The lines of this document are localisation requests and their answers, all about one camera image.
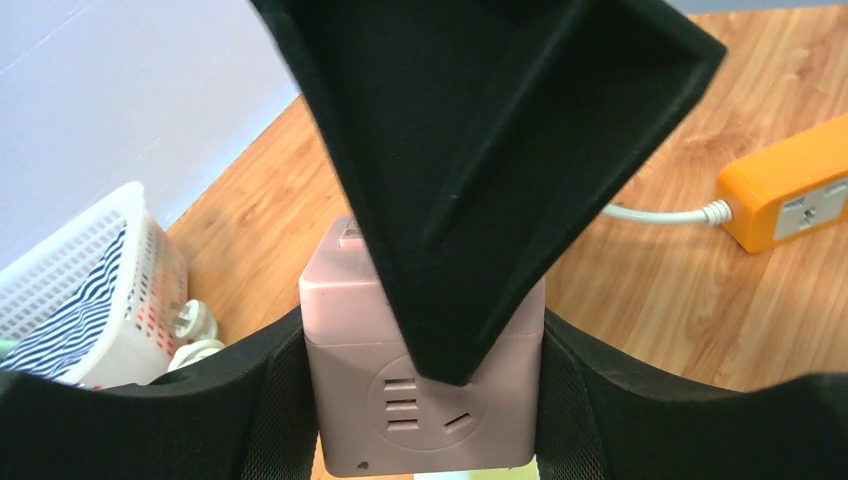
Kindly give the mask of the white plastic basket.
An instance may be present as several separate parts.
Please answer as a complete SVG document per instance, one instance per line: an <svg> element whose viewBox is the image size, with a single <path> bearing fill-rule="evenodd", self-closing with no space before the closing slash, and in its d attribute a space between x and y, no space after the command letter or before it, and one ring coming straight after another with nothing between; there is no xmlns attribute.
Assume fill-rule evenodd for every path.
<svg viewBox="0 0 848 480"><path fill-rule="evenodd" d="M183 255L137 181L108 194L1 272L3 372L86 389L148 384L181 346Z"/></svg>

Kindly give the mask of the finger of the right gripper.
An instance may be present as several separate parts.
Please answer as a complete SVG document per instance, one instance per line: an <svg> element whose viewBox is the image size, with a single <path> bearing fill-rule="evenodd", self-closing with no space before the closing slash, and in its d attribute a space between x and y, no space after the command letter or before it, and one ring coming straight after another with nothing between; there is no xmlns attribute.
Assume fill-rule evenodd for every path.
<svg viewBox="0 0 848 480"><path fill-rule="evenodd" d="M257 1L416 370L467 384L699 102L725 46L663 1Z"/></svg>

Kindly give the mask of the light pink cube plug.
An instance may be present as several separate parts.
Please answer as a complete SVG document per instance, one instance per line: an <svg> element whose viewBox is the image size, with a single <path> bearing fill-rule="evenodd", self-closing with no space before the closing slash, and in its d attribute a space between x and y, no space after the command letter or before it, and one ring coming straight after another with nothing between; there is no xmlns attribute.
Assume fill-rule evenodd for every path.
<svg viewBox="0 0 848 480"><path fill-rule="evenodd" d="M471 382L420 376L355 219L333 221L299 279L319 432L337 477L521 467L534 456L545 286Z"/></svg>

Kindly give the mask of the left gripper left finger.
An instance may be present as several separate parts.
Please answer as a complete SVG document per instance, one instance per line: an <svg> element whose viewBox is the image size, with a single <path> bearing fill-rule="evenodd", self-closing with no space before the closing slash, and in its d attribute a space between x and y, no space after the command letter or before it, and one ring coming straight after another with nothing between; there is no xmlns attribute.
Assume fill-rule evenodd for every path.
<svg viewBox="0 0 848 480"><path fill-rule="evenodd" d="M299 310L147 385L1 376L5 479L307 479L317 433Z"/></svg>

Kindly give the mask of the orange power strip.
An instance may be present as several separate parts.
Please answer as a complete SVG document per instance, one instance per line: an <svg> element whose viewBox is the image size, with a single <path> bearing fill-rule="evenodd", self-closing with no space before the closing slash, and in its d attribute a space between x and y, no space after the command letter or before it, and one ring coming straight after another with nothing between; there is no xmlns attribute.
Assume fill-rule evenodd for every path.
<svg viewBox="0 0 848 480"><path fill-rule="evenodd" d="M759 253L847 219L847 116L782 139L725 165L715 197L723 228Z"/></svg>

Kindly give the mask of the white long power strip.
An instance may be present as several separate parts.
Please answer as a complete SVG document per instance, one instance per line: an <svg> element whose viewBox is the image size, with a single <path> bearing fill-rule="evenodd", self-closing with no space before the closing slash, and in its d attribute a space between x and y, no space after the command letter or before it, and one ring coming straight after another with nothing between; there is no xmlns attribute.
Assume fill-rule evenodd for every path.
<svg viewBox="0 0 848 480"><path fill-rule="evenodd" d="M539 480L535 460L519 467L415 473L413 480Z"/></svg>

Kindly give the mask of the blue striped cloth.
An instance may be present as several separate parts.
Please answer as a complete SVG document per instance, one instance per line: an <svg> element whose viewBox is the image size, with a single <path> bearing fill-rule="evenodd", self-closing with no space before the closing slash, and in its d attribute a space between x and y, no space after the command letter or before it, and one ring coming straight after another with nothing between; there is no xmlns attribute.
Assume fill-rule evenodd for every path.
<svg viewBox="0 0 848 480"><path fill-rule="evenodd" d="M89 353L109 321L125 237L119 230L83 283L1 361L3 370L57 380Z"/></svg>

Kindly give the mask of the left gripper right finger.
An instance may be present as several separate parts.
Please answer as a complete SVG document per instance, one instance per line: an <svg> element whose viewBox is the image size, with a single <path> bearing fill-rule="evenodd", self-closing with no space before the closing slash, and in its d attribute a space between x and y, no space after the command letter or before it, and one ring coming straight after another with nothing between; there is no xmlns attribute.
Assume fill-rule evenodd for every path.
<svg viewBox="0 0 848 480"><path fill-rule="evenodd" d="M544 479L843 479L847 377L752 392L689 380L544 317L536 460Z"/></svg>

